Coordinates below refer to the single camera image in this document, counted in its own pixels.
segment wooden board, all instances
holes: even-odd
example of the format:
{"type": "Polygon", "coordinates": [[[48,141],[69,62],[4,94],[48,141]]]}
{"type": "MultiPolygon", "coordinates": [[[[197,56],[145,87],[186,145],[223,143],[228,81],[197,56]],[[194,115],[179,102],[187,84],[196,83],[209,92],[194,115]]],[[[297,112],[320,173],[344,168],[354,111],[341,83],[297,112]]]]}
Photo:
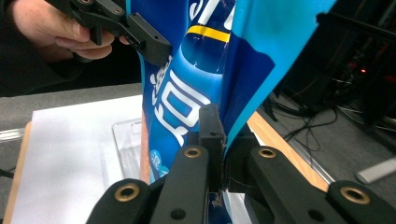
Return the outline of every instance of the wooden board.
{"type": "Polygon", "coordinates": [[[257,134],[260,139],[268,147],[274,147],[281,151],[289,161],[297,168],[297,170],[311,183],[313,186],[327,191],[328,184],[323,178],[316,173],[306,161],[304,161],[297,152],[262,118],[255,112],[247,122],[248,126],[257,134]]]}
{"type": "Polygon", "coordinates": [[[14,178],[12,179],[11,191],[8,196],[6,214],[4,216],[4,221],[3,221],[3,223],[5,224],[11,222],[12,213],[14,211],[18,188],[20,187],[20,183],[21,183],[21,174],[23,170],[24,159],[26,156],[27,145],[29,143],[31,126],[32,126],[32,122],[29,122],[25,127],[25,133],[21,144],[20,156],[18,157],[17,167],[15,169],[14,178]]]}

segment yellow stripe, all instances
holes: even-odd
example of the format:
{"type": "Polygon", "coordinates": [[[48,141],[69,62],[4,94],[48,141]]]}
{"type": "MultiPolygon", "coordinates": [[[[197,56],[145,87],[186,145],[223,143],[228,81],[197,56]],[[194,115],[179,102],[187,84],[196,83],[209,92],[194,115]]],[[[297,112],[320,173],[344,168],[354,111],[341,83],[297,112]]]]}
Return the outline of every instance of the yellow stripe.
{"type": "Polygon", "coordinates": [[[230,40],[230,34],[199,25],[190,27],[189,31],[187,31],[187,34],[204,35],[226,43],[228,43],[228,41],[230,40]]]}

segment blue packaging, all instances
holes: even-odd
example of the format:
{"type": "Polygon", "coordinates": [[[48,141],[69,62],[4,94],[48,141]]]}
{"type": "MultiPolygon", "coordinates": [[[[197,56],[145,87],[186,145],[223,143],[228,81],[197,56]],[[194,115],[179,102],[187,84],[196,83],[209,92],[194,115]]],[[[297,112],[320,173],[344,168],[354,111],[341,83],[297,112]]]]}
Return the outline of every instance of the blue packaging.
{"type": "Polygon", "coordinates": [[[151,181],[166,175],[198,110],[217,104],[231,144],[290,69],[334,0],[126,1],[171,44],[168,63],[141,59],[151,181]]]}

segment finger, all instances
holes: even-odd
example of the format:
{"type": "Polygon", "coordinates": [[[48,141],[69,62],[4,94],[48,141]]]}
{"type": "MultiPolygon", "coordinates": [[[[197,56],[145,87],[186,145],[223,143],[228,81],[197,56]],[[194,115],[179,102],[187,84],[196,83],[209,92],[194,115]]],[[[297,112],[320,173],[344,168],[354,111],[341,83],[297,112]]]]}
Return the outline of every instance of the finger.
{"type": "Polygon", "coordinates": [[[105,58],[111,53],[111,50],[111,45],[100,49],[71,49],[72,52],[75,52],[79,56],[93,60],[105,58]]]}
{"type": "Polygon", "coordinates": [[[44,8],[46,13],[41,13],[41,16],[44,17],[40,22],[40,28],[43,33],[78,42],[86,42],[90,39],[89,29],[81,26],[75,20],[68,18],[48,3],[45,2],[43,4],[47,4],[47,7],[44,8]]]}
{"type": "Polygon", "coordinates": [[[114,35],[112,35],[110,32],[103,31],[102,45],[100,46],[94,44],[92,41],[77,42],[76,40],[72,40],[64,37],[57,37],[56,44],[60,47],[64,47],[67,49],[99,49],[113,43],[114,38],[115,38],[114,35]]]}
{"type": "Polygon", "coordinates": [[[129,42],[128,42],[128,40],[126,40],[125,36],[120,37],[120,42],[124,45],[129,45],[129,42]]]}

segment human hand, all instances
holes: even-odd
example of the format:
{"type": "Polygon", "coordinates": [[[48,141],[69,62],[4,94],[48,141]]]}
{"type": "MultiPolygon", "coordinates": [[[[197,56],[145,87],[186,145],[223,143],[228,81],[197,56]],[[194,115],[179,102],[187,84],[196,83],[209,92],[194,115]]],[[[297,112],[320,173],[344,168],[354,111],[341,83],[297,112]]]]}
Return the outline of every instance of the human hand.
{"type": "Polygon", "coordinates": [[[110,32],[103,31],[103,44],[97,46],[90,40],[89,29],[45,0],[14,0],[7,13],[48,63],[71,59],[73,52],[88,59],[101,59],[111,52],[114,36],[110,32]]]}

